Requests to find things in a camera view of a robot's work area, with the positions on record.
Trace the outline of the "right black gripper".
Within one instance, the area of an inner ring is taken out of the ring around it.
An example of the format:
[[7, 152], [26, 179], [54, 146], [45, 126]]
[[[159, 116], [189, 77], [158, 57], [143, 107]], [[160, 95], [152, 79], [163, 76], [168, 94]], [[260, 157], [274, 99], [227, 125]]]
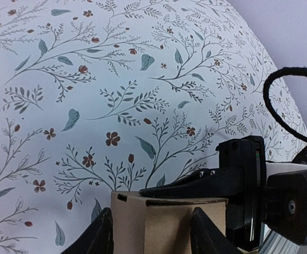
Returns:
[[263, 241], [262, 194], [266, 186], [264, 139], [250, 135], [217, 145], [218, 169], [199, 169], [171, 184], [141, 189], [152, 198], [226, 197], [226, 237], [237, 248], [256, 250]]

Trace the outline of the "brown cardboard box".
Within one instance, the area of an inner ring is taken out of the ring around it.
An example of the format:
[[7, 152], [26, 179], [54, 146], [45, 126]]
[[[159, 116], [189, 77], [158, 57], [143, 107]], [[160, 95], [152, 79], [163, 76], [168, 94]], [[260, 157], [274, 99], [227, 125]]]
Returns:
[[224, 235], [229, 235], [226, 198], [166, 199], [138, 192], [112, 192], [115, 253], [191, 253], [190, 220], [200, 207]]

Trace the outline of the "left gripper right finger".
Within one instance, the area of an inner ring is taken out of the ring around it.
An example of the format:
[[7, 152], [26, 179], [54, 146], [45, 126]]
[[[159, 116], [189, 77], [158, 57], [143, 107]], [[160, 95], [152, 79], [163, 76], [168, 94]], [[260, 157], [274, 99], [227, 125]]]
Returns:
[[190, 220], [191, 253], [240, 254], [200, 207], [195, 207]]

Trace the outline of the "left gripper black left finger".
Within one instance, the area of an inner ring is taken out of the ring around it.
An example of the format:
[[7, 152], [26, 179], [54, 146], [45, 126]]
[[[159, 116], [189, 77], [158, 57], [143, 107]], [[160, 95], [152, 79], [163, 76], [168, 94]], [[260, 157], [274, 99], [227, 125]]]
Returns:
[[113, 217], [106, 207], [62, 254], [113, 254]]

